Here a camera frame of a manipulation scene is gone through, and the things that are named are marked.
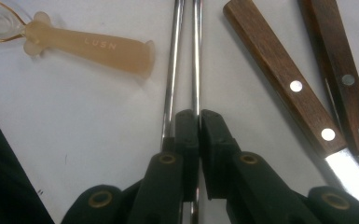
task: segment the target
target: tabletop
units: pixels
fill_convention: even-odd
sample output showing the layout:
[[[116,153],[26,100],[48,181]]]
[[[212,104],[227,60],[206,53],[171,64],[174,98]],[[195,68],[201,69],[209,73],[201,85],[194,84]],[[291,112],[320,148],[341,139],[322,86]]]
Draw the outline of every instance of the tabletop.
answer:
[[[291,189],[306,195],[334,185],[224,17],[227,1],[203,1],[200,107],[221,114],[241,149],[265,158]],[[24,39],[0,44],[0,128],[59,223],[80,193],[101,184],[129,187],[160,151],[174,1],[2,2],[25,21],[44,11],[57,28],[155,44],[149,78],[57,49],[30,57]],[[331,111],[297,1],[254,2]],[[359,73],[359,1],[338,0],[338,7]],[[174,114],[191,107],[192,1],[185,1],[182,31]],[[200,186],[200,223],[229,223],[225,201],[208,201]]]

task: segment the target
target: gold wire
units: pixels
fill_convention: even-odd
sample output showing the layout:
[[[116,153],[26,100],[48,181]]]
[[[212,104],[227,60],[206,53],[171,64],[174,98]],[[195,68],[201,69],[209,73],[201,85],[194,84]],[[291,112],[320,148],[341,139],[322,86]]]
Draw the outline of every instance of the gold wire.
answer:
[[[8,7],[7,5],[5,5],[5,4],[3,4],[1,2],[0,2],[0,6],[4,7],[10,13],[12,13],[17,18],[17,20],[19,20],[19,22],[22,25],[24,25],[24,26],[26,25],[26,23],[21,19],[21,17],[13,9],[11,9],[10,7]],[[12,37],[9,37],[9,38],[6,38],[6,39],[0,39],[0,43],[7,42],[7,41],[10,41],[10,40],[14,40],[14,39],[21,38],[21,37],[24,37],[24,35],[23,34],[13,35]]]

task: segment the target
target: black fabric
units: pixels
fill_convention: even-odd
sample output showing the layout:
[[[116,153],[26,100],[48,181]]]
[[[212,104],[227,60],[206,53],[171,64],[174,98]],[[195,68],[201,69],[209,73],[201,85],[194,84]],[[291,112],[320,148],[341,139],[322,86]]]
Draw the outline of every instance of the black fabric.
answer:
[[[54,223],[1,131],[0,223]]]

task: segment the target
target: white surface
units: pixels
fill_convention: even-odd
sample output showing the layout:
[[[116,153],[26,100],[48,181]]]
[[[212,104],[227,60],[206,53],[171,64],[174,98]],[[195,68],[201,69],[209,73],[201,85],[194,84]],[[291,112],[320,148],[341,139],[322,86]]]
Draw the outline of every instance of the white surface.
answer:
[[[319,160],[223,16],[228,0],[204,0],[201,108],[220,113],[242,150],[266,161],[295,191],[326,184]],[[175,113],[190,108],[191,4],[186,1]],[[317,96],[328,107],[297,1],[255,0]],[[173,1],[16,2],[63,29],[156,45],[149,79],[48,49],[30,58],[23,39],[0,44],[0,127],[55,222],[84,190],[125,189],[159,152]],[[359,72],[359,1],[338,0]],[[201,195],[201,223],[229,223],[224,201]]]

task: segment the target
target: translucent spoon handle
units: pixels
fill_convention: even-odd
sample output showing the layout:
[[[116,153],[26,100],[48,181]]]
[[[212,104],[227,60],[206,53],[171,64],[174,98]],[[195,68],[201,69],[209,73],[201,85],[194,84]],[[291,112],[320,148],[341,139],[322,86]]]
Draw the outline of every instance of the translucent spoon handle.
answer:
[[[154,44],[137,40],[67,31],[51,27],[46,13],[36,13],[25,26],[24,50],[30,55],[56,48],[119,70],[148,77],[154,63]]]

